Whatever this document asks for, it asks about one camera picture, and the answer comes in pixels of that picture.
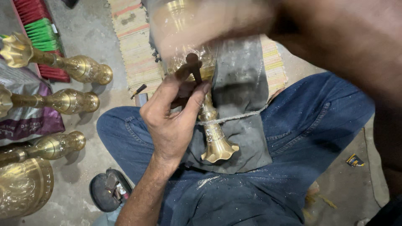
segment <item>hand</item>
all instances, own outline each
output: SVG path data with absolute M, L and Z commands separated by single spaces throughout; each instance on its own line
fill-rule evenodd
M 139 111 L 154 142 L 154 158 L 173 168 L 177 168 L 191 141 L 198 112 L 211 89 L 209 81 L 196 87 L 194 83 L 185 82 L 190 75 L 188 68 L 185 64 L 168 75 Z M 182 97 L 190 92 L 188 101 L 183 103 Z M 171 107 L 180 103 L 185 104 L 185 108 L 170 113 Z

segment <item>striped rug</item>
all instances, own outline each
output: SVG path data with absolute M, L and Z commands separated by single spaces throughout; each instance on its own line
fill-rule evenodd
M 164 75 L 162 63 L 155 62 L 149 40 L 149 24 L 146 9 L 141 0 L 108 0 L 111 6 L 113 27 L 120 40 L 127 83 L 130 92 L 137 90 L 142 84 L 148 88 L 144 92 L 151 97 L 162 81 Z M 269 94 L 284 88 L 287 82 L 286 72 L 278 48 L 274 41 L 261 36 L 265 71 L 269 85 Z

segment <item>knee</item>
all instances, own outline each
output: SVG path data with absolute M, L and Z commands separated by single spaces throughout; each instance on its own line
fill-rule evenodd
M 115 107 L 103 113 L 96 122 L 96 130 L 101 137 L 108 134 L 112 128 L 125 127 L 130 117 L 140 117 L 139 107 Z

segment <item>concrete floor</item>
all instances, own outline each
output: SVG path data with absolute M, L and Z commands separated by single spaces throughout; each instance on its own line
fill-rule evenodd
M 86 147 L 78 153 L 52 161 L 55 186 L 48 203 L 31 216 L 3 221 L 1 225 L 16 226 L 89 226 L 101 214 L 93 205 L 88 185 L 97 174 L 109 167 L 120 169 L 107 152 L 96 133 L 96 121 L 105 111 L 124 105 L 133 105 L 127 91 L 126 73 L 110 18 L 106 0 L 81 0 L 75 9 L 70 10 L 60 0 L 47 1 L 55 24 L 61 33 L 61 40 L 67 57 L 88 55 L 99 63 L 108 64 L 114 72 L 113 81 L 107 86 L 54 83 L 53 91 L 74 88 L 82 92 L 95 92 L 101 105 L 94 113 L 63 115 L 66 132 L 78 130 L 87 138 Z M 9 1 L 0 3 L 0 30 L 9 34 L 20 31 Z M 308 75 L 323 72 L 279 46 L 289 77 L 288 85 Z M 308 225 L 353 225 L 356 220 L 372 217 L 379 210 L 370 183 L 368 166 L 351 168 L 345 160 L 357 153 L 363 160 L 367 158 L 364 135 L 358 137 L 347 150 L 337 158 L 330 168 L 318 179 L 321 193 L 334 202 L 338 209 L 331 209 L 318 200 L 312 206 L 313 219 Z

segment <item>brass vase with fluted rim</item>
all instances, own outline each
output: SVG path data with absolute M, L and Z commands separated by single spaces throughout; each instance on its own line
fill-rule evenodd
M 176 0 L 159 8 L 152 18 L 152 23 L 155 25 L 152 29 L 160 31 L 156 32 L 156 34 L 163 33 L 166 35 L 171 32 L 181 31 L 191 24 L 191 11 L 186 9 L 186 7 L 191 5 L 188 3 L 189 1 L 186 0 Z M 212 80 L 215 72 L 216 59 L 212 48 L 208 45 L 185 45 L 181 48 L 177 48 L 176 53 L 172 56 L 167 58 L 161 56 L 167 73 L 172 74 L 185 64 L 186 57 L 189 53 L 197 54 L 199 60 L 203 63 L 200 68 L 201 78 L 203 80 Z M 194 80 L 194 77 L 190 75 L 187 80 Z M 213 106 L 211 91 L 209 91 L 205 96 L 205 101 L 200 109 L 198 119 L 207 122 L 217 118 L 218 112 Z M 234 152 L 239 150 L 238 144 L 227 140 L 219 124 L 205 125 L 204 130 L 207 147 L 205 148 L 205 152 L 201 155 L 202 160 L 207 160 L 211 163 L 215 163 L 220 159 L 227 160 Z

